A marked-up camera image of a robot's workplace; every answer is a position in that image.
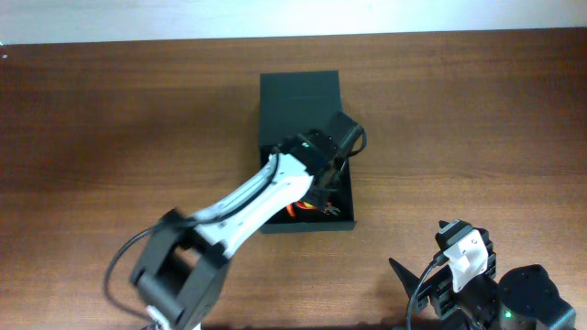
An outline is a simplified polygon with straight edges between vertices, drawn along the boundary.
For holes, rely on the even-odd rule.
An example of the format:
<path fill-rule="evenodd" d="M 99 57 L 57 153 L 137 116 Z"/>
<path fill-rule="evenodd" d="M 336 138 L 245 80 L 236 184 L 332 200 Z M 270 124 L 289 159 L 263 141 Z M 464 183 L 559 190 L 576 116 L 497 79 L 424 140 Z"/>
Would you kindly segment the orange black needle-nose pliers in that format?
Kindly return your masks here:
<path fill-rule="evenodd" d="M 340 213 L 340 209 L 334 206 L 331 202 L 328 202 L 327 206 L 324 207 L 318 207 L 307 202 L 291 203 L 285 207 L 285 210 L 291 218 L 296 218 L 296 209 L 305 211 L 320 211 L 326 215 L 338 215 Z"/>

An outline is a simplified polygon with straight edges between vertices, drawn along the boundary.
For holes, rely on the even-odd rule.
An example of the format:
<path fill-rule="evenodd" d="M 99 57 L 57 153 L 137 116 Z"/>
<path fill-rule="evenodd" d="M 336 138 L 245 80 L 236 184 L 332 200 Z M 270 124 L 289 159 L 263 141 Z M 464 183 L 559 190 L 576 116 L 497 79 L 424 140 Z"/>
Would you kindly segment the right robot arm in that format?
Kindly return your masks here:
<path fill-rule="evenodd" d="M 441 221 L 439 252 L 416 276 L 397 260 L 389 263 L 408 297 L 405 329 L 412 316 L 432 306 L 439 318 L 427 329 L 574 330 L 577 313 L 559 295 L 539 264 L 511 269 L 495 279 L 496 253 L 489 232 L 456 219 Z"/>

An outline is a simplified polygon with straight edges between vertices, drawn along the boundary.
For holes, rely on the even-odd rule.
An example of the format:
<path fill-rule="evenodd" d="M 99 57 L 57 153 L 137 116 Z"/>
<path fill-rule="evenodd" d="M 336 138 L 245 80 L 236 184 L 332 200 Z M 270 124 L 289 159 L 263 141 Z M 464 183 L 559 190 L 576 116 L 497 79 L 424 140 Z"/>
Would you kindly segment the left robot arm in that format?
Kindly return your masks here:
<path fill-rule="evenodd" d="M 150 230 L 130 277 L 155 329 L 198 329 L 218 301 L 240 246 L 291 204 L 335 214 L 330 202 L 364 128 L 342 112 L 286 137 L 234 192 L 189 216 L 171 210 Z"/>

